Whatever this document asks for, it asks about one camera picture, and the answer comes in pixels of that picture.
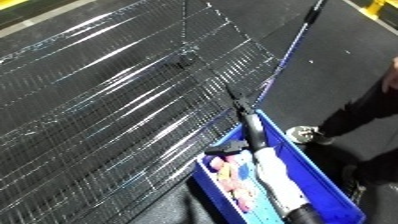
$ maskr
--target sneaker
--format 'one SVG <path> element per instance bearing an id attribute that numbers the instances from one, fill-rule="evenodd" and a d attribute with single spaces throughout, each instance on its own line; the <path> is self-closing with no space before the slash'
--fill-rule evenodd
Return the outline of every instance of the sneaker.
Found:
<path id="1" fill-rule="evenodd" d="M 342 178 L 343 178 L 343 192 L 347 195 L 351 201 L 356 205 L 359 205 L 363 194 L 366 191 L 366 187 L 362 186 L 358 180 L 353 176 L 353 173 L 357 167 L 348 165 L 344 167 Z"/>
<path id="2" fill-rule="evenodd" d="M 317 143 L 320 145 L 330 145 L 334 138 L 327 138 L 319 132 L 318 127 L 297 126 L 286 131 L 286 136 L 296 144 Z"/>

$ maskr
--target blue crate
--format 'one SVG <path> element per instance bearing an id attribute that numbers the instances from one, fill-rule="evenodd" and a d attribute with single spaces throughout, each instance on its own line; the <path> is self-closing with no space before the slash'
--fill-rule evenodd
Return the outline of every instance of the blue crate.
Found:
<path id="1" fill-rule="evenodd" d="M 362 211 L 297 146 L 287 140 L 279 128 L 262 111 L 258 110 L 257 113 L 267 131 L 270 145 L 277 147 L 278 155 L 285 162 L 290 178 L 301 188 L 325 223 L 363 223 L 365 215 Z M 230 139 L 241 139 L 241 130 L 241 125 L 236 127 L 217 144 Z M 266 191 L 260 185 L 258 185 L 260 195 L 256 202 L 256 208 L 248 213 L 241 212 L 211 175 L 203 158 L 201 156 L 197 159 L 193 177 L 229 223 L 283 223 L 277 217 L 270 202 L 266 200 Z"/>

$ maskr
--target metal wire rack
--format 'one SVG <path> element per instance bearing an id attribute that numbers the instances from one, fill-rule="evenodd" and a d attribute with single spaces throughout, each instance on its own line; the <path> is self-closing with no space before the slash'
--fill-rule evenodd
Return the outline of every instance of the metal wire rack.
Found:
<path id="1" fill-rule="evenodd" d="M 0 58 L 0 220 L 127 223 L 277 59 L 210 4 L 140 0 Z"/>

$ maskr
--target person's leg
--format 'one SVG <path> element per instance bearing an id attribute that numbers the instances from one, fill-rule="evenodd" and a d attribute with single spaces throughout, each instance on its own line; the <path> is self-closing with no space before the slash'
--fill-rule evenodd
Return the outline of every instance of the person's leg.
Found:
<path id="1" fill-rule="evenodd" d="M 367 187 L 398 183 L 398 148 L 356 166 L 348 165 L 342 172 L 344 193 L 359 204 Z"/>
<path id="2" fill-rule="evenodd" d="M 348 103 L 333 113 L 319 126 L 325 137 L 346 134 L 375 118 L 384 118 L 398 113 L 398 90 L 382 91 L 382 80 L 376 82 L 361 98 Z"/>
<path id="3" fill-rule="evenodd" d="M 353 177 L 363 186 L 398 183 L 398 148 L 359 163 Z"/>
<path id="4" fill-rule="evenodd" d="M 398 90 L 382 91 L 382 80 L 376 82 L 361 98 L 337 110 L 320 126 L 297 126 L 286 131 L 286 136 L 297 144 L 327 145 L 333 137 L 346 134 L 375 118 L 398 114 Z"/>

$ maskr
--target long rod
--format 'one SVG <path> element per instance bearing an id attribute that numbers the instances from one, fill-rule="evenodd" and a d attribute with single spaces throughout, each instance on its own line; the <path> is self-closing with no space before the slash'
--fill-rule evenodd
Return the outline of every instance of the long rod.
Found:
<path id="1" fill-rule="evenodd" d="M 315 5 L 310 9 L 310 11 L 308 12 L 307 16 L 304 19 L 304 24 L 301 26 L 299 32 L 297 33 L 293 42 L 290 44 L 282 60 L 274 70 L 272 78 L 268 80 L 268 82 L 266 82 L 265 85 L 262 87 L 260 94 L 257 96 L 256 101 L 254 102 L 253 105 L 254 108 L 258 108 L 261 105 L 261 103 L 264 101 L 264 98 L 267 95 L 272 84 L 274 83 L 275 79 L 285 70 L 288 62 L 292 58 L 293 54 L 296 52 L 297 48 L 300 46 L 302 40 L 304 39 L 311 25 L 318 18 L 320 12 L 322 11 L 322 8 L 325 6 L 327 1 L 328 0 L 318 0 L 318 2 L 316 2 Z"/>

